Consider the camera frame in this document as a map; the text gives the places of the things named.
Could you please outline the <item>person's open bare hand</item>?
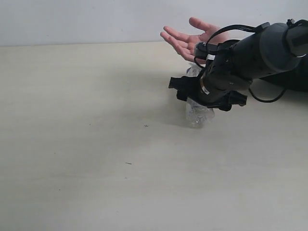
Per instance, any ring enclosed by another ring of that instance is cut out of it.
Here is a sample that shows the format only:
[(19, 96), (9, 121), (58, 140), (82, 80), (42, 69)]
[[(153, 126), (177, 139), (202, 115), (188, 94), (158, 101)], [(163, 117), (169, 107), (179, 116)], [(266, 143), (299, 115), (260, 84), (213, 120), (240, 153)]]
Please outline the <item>person's open bare hand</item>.
[(202, 30), (202, 33), (198, 35), (189, 35), (181, 33), (170, 26), (164, 26), (160, 36), (165, 42), (171, 45), (175, 52), (185, 61), (193, 63), (196, 44), (209, 41), (209, 38), (217, 32), (220, 27), (204, 22), (196, 17), (191, 17), (189, 19), (189, 24), (196, 29)]

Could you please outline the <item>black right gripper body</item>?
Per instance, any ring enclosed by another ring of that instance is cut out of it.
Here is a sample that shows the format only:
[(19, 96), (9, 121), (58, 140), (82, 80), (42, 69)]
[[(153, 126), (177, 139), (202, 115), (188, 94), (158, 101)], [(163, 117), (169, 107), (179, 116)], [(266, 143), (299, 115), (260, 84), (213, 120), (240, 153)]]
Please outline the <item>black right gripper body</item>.
[(245, 106), (247, 96), (241, 94), (247, 90), (252, 80), (243, 76), (240, 58), (251, 55), (252, 42), (249, 39), (227, 40), (218, 44), (213, 60), (208, 59), (197, 77), (172, 77), (169, 88), (186, 86), (192, 88), (190, 99), (202, 106), (211, 103), (230, 103)]

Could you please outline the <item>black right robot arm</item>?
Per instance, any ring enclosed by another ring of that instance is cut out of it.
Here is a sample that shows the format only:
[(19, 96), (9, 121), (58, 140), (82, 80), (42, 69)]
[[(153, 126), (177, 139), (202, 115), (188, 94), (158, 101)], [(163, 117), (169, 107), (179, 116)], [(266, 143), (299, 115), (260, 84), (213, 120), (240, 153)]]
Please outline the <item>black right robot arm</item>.
[(250, 33), (242, 39), (227, 40), (218, 45), (201, 42), (195, 46), (194, 61), (206, 61), (196, 77), (172, 77), (169, 88), (177, 99), (192, 99), (207, 108), (231, 110), (245, 106), (243, 95), (255, 79), (278, 76), (296, 70), (308, 53), (308, 22), (289, 19), (286, 23), (263, 23), (252, 27), (230, 25), (218, 30), (224, 33), (241, 30)]

